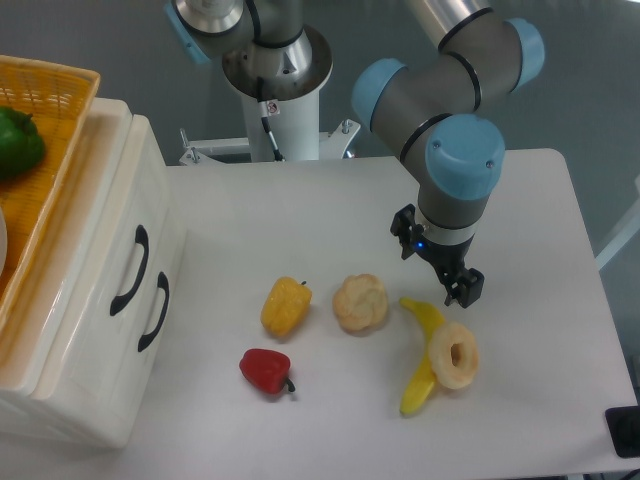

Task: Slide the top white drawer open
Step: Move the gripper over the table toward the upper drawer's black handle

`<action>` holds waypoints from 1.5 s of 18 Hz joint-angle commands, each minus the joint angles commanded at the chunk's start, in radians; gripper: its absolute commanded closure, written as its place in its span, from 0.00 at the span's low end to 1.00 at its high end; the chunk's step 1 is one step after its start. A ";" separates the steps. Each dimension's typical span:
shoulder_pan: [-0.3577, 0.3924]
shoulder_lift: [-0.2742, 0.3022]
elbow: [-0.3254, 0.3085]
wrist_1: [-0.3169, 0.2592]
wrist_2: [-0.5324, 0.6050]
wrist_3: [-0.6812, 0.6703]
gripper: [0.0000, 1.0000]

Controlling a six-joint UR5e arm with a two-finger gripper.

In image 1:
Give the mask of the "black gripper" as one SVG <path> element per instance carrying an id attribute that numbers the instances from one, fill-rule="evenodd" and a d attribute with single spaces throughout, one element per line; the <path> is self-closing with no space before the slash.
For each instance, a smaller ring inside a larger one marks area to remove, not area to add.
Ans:
<path id="1" fill-rule="evenodd" d="M 477 269 L 467 269 L 465 257 L 474 236 L 455 245 L 443 245 L 427 239 L 423 226 L 416 222 L 416 207 L 408 204 L 393 217 L 390 233 L 398 239 L 401 259 L 406 260 L 417 253 L 435 270 L 447 292 L 445 305 L 454 303 L 466 309 L 482 294 L 484 275 Z"/>

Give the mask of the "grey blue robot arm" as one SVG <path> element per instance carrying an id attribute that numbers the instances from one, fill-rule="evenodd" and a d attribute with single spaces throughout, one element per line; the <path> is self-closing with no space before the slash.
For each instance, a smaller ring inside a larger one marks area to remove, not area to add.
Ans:
<path id="1" fill-rule="evenodd" d="M 429 263 L 447 302 L 468 307 L 484 277 L 465 257 L 505 156 L 500 131 L 479 110 L 534 79 L 545 47 L 532 24 L 504 20 L 486 1 L 413 1 L 410 9 L 436 61 L 418 71 L 396 59 L 371 64 L 351 104 L 418 182 L 416 202 L 391 224 L 403 256 Z M 319 92 L 333 58 L 300 2 L 172 1 L 166 12 L 196 62 L 221 60 L 242 101 L 253 161 L 319 158 L 328 143 L 319 131 Z"/>

